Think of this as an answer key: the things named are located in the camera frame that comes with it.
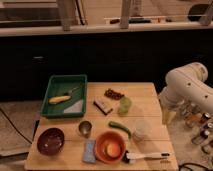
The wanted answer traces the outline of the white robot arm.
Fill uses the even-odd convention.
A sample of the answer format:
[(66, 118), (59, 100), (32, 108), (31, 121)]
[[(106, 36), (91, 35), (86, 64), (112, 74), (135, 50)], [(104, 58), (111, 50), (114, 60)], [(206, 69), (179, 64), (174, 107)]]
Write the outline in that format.
[(205, 84), (207, 78), (208, 70), (199, 62), (172, 69), (166, 74), (166, 86), (158, 95), (164, 125), (185, 101), (193, 102), (203, 112), (213, 115), (213, 88)]

